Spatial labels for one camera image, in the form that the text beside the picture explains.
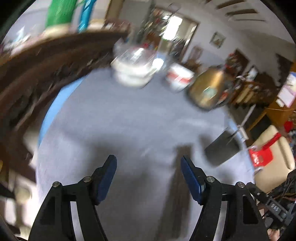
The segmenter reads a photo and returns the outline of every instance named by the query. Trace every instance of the white wall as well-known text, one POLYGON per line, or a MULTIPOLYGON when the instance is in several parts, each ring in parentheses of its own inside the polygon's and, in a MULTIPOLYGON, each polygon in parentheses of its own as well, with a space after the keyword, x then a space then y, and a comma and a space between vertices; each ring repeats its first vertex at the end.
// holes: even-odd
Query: white wall
POLYGON ((247 0, 247 1, 269 23, 267 28, 266 27, 261 28, 263 33, 276 36, 283 40, 289 41, 290 43, 294 43, 292 37, 290 36, 289 32, 286 30, 283 23, 263 2, 261 2, 260 0, 247 0))
POLYGON ((186 36, 187 32, 188 32, 188 28, 189 28, 190 24, 191 24, 191 22, 189 22, 186 19, 183 19, 180 26, 179 26, 179 28, 178 28, 176 36, 183 39, 186 36))
POLYGON ((136 28, 138 28, 148 16, 148 10, 150 6, 151 0, 125 0, 119 14, 119 18, 131 22, 136 28))
POLYGON ((275 36, 267 35, 264 33, 256 33, 252 31, 244 31, 247 36, 261 49, 263 49, 269 58, 269 73, 274 76, 276 80, 280 78, 278 59, 276 54, 279 54, 286 59, 293 62, 296 57, 296 48, 294 43, 280 39, 275 36))
MULTIPOLYGON (((157 6, 166 8, 171 2, 167 0, 156 0, 156 3, 157 6)), ((217 17, 193 2, 182 2, 181 9, 178 13, 188 16, 200 23, 188 46, 183 61, 187 60, 191 49, 195 45, 200 45, 205 49, 206 53, 211 53, 212 59, 213 55, 216 55, 217 59, 226 59, 230 53, 238 48, 250 61, 245 69, 246 72, 249 71, 252 65, 256 65, 260 72, 267 72, 275 81, 278 80, 278 73, 271 71, 277 68, 277 63, 270 59, 271 53, 254 44, 243 32, 227 26, 217 17), (226 37, 220 49, 210 44, 210 40, 216 31, 226 37)))
POLYGON ((193 28, 196 28, 197 26, 196 26, 196 23, 191 23, 190 25, 189 25, 189 28, 188 28, 188 30, 187 30, 187 33, 186 33, 186 35, 185 35, 185 39, 188 39, 189 38, 189 35, 192 33, 192 29, 193 28))
MULTIPOLYGON (((42 32, 45 29, 47 10, 52 0, 36 0, 14 23, 10 28, 4 41, 14 40, 17 36, 17 31, 22 27, 25 27, 25 33, 34 31, 42 32)), ((104 18, 108 9, 110 0, 97 0, 94 9, 91 14, 93 18, 104 18)), ((82 6, 76 8, 73 19, 72 29, 75 30, 78 27, 82 6)))

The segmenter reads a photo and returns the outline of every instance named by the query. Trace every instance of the beige cushion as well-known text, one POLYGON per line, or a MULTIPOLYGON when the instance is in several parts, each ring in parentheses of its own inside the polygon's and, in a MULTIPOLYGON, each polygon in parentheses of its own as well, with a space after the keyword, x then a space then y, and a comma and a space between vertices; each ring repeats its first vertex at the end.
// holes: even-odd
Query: beige cushion
POLYGON ((266 193, 281 185, 291 171, 286 166, 279 142, 274 143, 270 147, 270 150, 274 157, 273 160, 263 170, 255 174, 256 186, 266 193))
POLYGON ((282 154, 285 158, 287 168, 289 168, 291 171, 294 170, 295 169, 295 159, 294 159, 293 153, 291 151, 291 148, 290 148, 290 145, 289 145, 287 139, 284 137, 281 137, 279 139, 279 144, 280 144, 280 147, 282 150, 282 154))
MULTIPOLYGON (((274 126, 269 126, 254 142, 254 145, 264 145, 277 132, 278 130, 274 126)), ((281 137, 275 142, 270 150, 273 160, 263 170, 255 174, 256 186, 266 193, 282 184, 287 179, 288 173, 295 168, 294 157, 285 137, 281 137)))
POLYGON ((279 131, 277 130, 277 128, 275 128, 275 126, 271 125, 269 126, 260 136, 259 138, 254 142, 253 145, 258 145, 258 146, 262 146, 264 144, 266 144, 268 141, 271 140, 271 138, 274 137, 274 135, 276 133, 278 133, 279 131))

